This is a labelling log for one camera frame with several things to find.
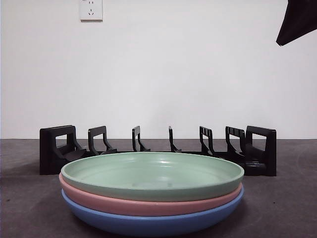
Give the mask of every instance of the black cloth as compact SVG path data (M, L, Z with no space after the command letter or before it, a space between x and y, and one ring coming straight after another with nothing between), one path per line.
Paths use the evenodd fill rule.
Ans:
M288 0L276 42L280 45L317 29L317 0Z

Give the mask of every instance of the wall socket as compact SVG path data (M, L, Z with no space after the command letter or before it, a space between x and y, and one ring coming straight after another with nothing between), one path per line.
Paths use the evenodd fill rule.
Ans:
M79 0L81 21L102 21L103 0Z

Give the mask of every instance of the blue plate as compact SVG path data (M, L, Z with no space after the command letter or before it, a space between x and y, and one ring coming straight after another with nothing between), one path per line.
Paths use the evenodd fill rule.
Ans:
M82 221L101 230L134 237L165 237L187 234L210 227L229 216L241 201L244 189L239 195L220 207L186 215L163 217L124 216L99 212L83 207L62 190L62 196L71 211Z

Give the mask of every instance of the plate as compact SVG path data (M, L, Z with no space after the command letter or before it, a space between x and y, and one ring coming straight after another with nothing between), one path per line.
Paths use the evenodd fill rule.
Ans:
M222 221L237 207L243 192L242 188L235 199L220 207L186 215L163 217L123 216L95 211L73 202L63 190L62 196L75 216L93 227L124 236L165 237L199 231Z
M234 191L244 170L209 156L132 152L76 160L61 169L71 186L89 193L136 201L177 202Z
M226 204L237 197L242 184L221 197L187 202L145 202L104 197L84 192L67 184L62 175L59 181L66 195L79 205L93 210L129 216L173 216L206 211Z

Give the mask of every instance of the black dish rack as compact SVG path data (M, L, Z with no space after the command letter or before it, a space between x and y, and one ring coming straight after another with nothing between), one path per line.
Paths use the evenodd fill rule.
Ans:
M247 126L246 132L242 129L226 126L225 136L227 151L215 151L212 144L212 130L203 126L199 128L201 150L184 151L179 149L173 141L173 130L169 126L170 151L174 153L189 153L205 156L212 156L232 161L242 166L245 175L276 176L276 130L256 126ZM132 129L133 151L151 151L141 140L140 126ZM94 147L94 137L103 135L103 142L106 147L104 151L97 151ZM266 138L265 149L261 150L253 146L253 134ZM66 145L57 146L56 137L67 135ZM236 136L240 141L240 152L230 143L230 135ZM107 140L106 126L90 128L88 130L89 151L82 148L76 139L76 127L73 125L56 126L40 129L40 174L59 174L60 169L67 163L81 158L95 155L113 153L124 153L129 151L118 151L113 148Z

